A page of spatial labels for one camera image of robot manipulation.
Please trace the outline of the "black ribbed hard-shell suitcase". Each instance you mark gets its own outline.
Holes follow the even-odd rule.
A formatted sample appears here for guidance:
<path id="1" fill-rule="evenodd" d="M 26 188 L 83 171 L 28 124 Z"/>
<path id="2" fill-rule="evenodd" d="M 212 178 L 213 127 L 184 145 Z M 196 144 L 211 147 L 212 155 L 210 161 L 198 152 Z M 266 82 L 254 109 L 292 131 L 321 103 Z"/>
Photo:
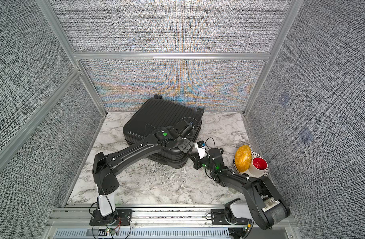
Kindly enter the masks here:
<path id="1" fill-rule="evenodd" d="M 181 120 L 194 126 L 187 138 L 196 141 L 201 130 L 203 108 L 196 110 L 178 103 L 161 99 L 159 95 L 148 99 L 123 127 L 128 145 L 141 141 L 159 127 L 175 126 Z"/>

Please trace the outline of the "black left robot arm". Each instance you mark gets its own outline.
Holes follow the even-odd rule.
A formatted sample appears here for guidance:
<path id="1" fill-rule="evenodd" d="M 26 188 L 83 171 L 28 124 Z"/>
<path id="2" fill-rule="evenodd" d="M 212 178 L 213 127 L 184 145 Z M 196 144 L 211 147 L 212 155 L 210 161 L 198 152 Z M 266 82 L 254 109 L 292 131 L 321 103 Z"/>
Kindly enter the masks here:
<path id="1" fill-rule="evenodd" d="M 101 217 L 113 216 L 116 210 L 115 191 L 120 183 L 117 175 L 130 165 L 153 154 L 177 148 L 187 154 L 194 145 L 194 134 L 201 122 L 182 118 L 176 125 L 153 129 L 143 139 L 120 151 L 95 155 L 92 175 L 97 188 L 97 212 Z"/>

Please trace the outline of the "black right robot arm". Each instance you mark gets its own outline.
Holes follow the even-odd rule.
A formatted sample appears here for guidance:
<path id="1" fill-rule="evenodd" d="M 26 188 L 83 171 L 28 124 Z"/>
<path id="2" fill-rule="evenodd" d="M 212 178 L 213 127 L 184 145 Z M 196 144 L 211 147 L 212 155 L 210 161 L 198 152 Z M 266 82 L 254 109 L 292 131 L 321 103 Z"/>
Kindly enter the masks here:
<path id="1" fill-rule="evenodd" d="M 204 168 L 207 176 L 215 183 L 244 195 L 244 200 L 234 199 L 224 205 L 223 211 L 214 211 L 211 214 L 214 223 L 255 223 L 266 230 L 291 215 L 289 206 L 268 177 L 256 178 L 239 174 L 225 166 L 222 154 L 222 148 L 205 150 L 203 147 L 189 153 L 195 169 Z"/>

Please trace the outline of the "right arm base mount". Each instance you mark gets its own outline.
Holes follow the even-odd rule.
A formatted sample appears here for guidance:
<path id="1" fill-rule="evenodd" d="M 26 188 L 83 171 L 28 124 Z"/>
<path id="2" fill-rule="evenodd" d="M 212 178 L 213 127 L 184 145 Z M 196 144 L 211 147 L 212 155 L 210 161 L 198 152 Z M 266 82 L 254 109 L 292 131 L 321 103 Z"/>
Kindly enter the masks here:
<path id="1" fill-rule="evenodd" d="M 222 209 L 211 209 L 213 225 L 251 225 L 253 218 L 245 200 L 237 198 L 224 205 Z"/>

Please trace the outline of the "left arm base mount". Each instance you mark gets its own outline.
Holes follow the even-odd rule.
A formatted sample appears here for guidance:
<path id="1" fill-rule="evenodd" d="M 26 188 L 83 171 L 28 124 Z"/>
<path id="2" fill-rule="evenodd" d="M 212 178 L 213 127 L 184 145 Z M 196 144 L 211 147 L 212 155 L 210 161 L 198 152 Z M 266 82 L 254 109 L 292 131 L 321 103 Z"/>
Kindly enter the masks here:
<path id="1" fill-rule="evenodd" d="M 116 209 L 113 214 L 102 216 L 98 209 L 92 212 L 90 226 L 128 226 L 132 219 L 132 209 Z"/>

